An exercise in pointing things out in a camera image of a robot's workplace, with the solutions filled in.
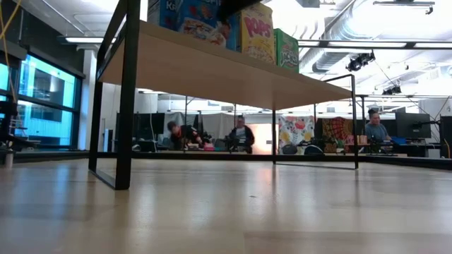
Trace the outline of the black metal table frame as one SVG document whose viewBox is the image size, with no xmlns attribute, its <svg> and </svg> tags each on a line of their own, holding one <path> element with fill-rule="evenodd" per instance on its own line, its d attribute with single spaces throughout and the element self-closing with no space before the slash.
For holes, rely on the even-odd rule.
<svg viewBox="0 0 452 254">
<path fill-rule="evenodd" d="M 71 159 L 87 159 L 89 152 L 19 152 L 14 156 L 15 163 L 47 162 Z M 243 162 L 368 162 L 390 164 L 404 167 L 420 167 L 452 171 L 452 159 L 430 159 L 426 157 L 389 157 L 378 155 L 248 155 L 224 152 L 181 152 L 163 151 L 157 153 L 134 152 L 133 159 L 181 159 L 218 160 Z"/>
</svg>

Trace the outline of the orange lit panel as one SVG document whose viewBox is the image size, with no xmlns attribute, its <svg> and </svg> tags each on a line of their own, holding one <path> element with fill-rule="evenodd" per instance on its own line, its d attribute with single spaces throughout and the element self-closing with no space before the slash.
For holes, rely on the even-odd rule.
<svg viewBox="0 0 452 254">
<path fill-rule="evenodd" d="M 256 155 L 271 155 L 273 136 L 270 123 L 252 124 L 251 129 L 255 136 L 253 153 Z"/>
</svg>

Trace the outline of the blue cereal box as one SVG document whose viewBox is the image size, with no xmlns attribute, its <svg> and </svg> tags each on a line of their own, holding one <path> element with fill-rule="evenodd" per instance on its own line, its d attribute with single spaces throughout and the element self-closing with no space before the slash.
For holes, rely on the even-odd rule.
<svg viewBox="0 0 452 254">
<path fill-rule="evenodd" d="M 221 23 L 217 17 L 221 1 L 148 0 L 147 21 L 238 52 L 238 17 L 231 16 Z"/>
</svg>

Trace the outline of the green Apple Jacks cereal box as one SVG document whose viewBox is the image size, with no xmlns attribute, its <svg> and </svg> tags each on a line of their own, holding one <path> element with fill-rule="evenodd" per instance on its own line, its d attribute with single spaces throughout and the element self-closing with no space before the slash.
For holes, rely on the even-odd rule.
<svg viewBox="0 0 452 254">
<path fill-rule="evenodd" d="M 299 73 L 299 47 L 298 41 L 283 32 L 274 29 L 276 65 Z"/>
</svg>

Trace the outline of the large glass window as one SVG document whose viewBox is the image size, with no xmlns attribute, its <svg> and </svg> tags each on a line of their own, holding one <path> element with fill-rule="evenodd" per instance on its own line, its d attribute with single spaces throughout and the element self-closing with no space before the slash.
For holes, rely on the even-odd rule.
<svg viewBox="0 0 452 254">
<path fill-rule="evenodd" d="M 77 147 L 80 77 L 33 55 L 21 60 L 0 52 L 0 101 L 17 104 L 11 135 L 45 150 Z"/>
</svg>

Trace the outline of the long ceiling light fixture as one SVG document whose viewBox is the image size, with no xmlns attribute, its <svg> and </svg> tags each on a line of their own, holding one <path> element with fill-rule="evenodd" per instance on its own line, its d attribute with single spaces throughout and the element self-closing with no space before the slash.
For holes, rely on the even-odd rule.
<svg viewBox="0 0 452 254">
<path fill-rule="evenodd" d="M 298 40 L 298 45 L 322 49 L 452 50 L 452 41 Z"/>
</svg>

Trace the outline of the silver ceiling duct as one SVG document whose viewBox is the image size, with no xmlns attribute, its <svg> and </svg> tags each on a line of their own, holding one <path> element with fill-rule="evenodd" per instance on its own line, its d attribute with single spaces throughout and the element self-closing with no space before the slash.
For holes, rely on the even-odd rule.
<svg viewBox="0 0 452 254">
<path fill-rule="evenodd" d="M 362 22 L 367 18 L 373 0 L 352 0 L 337 18 L 327 24 L 322 40 L 370 40 L 371 32 L 364 31 Z M 327 52 L 322 48 L 310 48 L 300 59 L 301 72 L 326 73 L 346 56 L 345 52 Z"/>
</svg>

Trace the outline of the wooden shelf with black frame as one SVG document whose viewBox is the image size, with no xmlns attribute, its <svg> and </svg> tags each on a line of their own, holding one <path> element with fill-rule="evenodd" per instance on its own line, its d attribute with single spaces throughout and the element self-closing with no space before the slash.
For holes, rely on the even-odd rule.
<svg viewBox="0 0 452 254">
<path fill-rule="evenodd" d="M 119 0 L 97 53 L 89 171 L 114 190 L 131 184 L 135 94 L 138 88 L 277 112 L 298 106 L 355 99 L 355 89 L 320 81 L 194 39 L 140 19 L 141 0 Z M 119 85 L 116 172 L 97 167 L 102 86 Z"/>
</svg>

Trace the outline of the rectangular ceiling light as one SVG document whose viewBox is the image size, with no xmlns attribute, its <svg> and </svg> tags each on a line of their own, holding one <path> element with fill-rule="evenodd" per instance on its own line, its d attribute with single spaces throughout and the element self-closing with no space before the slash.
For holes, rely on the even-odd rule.
<svg viewBox="0 0 452 254">
<path fill-rule="evenodd" d="M 70 44 L 101 44 L 103 37 L 63 37 L 62 40 Z"/>
</svg>

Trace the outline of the yellow Pops cereal box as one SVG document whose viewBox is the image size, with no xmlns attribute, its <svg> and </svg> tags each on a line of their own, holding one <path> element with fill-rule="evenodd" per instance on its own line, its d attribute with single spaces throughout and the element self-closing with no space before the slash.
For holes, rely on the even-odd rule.
<svg viewBox="0 0 452 254">
<path fill-rule="evenodd" d="M 252 58 L 275 65 L 273 11 L 258 2 L 237 14 L 236 50 Z"/>
</svg>

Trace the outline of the black ceiling track fixture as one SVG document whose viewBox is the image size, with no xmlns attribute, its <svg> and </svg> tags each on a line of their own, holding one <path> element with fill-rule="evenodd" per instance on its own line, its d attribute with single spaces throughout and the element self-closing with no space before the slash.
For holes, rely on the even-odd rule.
<svg viewBox="0 0 452 254">
<path fill-rule="evenodd" d="M 386 1 L 373 1 L 375 6 L 404 6 L 410 8 L 427 8 L 426 15 L 433 12 L 433 7 L 436 5 L 435 1 L 419 1 L 419 0 L 386 0 Z"/>
</svg>

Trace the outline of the floral patterned cloth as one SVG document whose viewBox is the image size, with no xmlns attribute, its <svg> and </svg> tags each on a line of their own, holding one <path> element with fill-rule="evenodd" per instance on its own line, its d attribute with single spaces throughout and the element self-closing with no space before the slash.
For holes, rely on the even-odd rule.
<svg viewBox="0 0 452 254">
<path fill-rule="evenodd" d="M 313 116 L 279 116 L 278 117 L 278 152 L 287 144 L 298 147 L 296 155 L 303 155 L 305 146 L 303 142 L 309 142 L 314 137 Z"/>
</svg>

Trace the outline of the orange red patterned cloth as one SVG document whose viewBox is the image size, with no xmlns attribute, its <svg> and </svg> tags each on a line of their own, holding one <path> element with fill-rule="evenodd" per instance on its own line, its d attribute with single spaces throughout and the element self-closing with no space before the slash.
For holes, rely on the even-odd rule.
<svg viewBox="0 0 452 254">
<path fill-rule="evenodd" d="M 326 153 L 336 153 L 343 151 L 349 153 L 352 151 L 352 120 L 342 117 L 322 120 L 322 137 L 327 141 L 325 144 Z"/>
</svg>

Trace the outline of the person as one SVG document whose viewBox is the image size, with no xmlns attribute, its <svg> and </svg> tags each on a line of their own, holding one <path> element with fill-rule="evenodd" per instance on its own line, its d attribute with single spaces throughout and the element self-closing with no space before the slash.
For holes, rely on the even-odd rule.
<svg viewBox="0 0 452 254">
<path fill-rule="evenodd" d="M 191 125 L 178 125 L 174 121 L 167 123 L 167 129 L 170 132 L 170 141 L 175 150 L 183 150 L 189 144 L 203 146 L 203 140 L 198 131 Z"/>
<path fill-rule="evenodd" d="M 252 146 L 255 143 L 255 137 L 250 129 L 245 124 L 243 116 L 237 117 L 236 126 L 231 130 L 230 134 L 230 149 L 232 151 L 245 151 L 247 154 L 252 153 Z"/>
<path fill-rule="evenodd" d="M 369 122 L 365 125 L 365 135 L 369 140 L 391 140 L 383 124 L 381 124 L 380 115 L 377 111 L 370 109 L 368 111 Z"/>
</svg>

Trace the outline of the black partition screen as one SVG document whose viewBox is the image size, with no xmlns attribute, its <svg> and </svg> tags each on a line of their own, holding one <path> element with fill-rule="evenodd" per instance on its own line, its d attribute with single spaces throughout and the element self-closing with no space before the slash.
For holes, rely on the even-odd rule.
<svg viewBox="0 0 452 254">
<path fill-rule="evenodd" d="M 165 114 L 135 113 L 133 119 L 133 150 L 140 152 L 156 152 L 157 138 L 164 133 Z"/>
</svg>

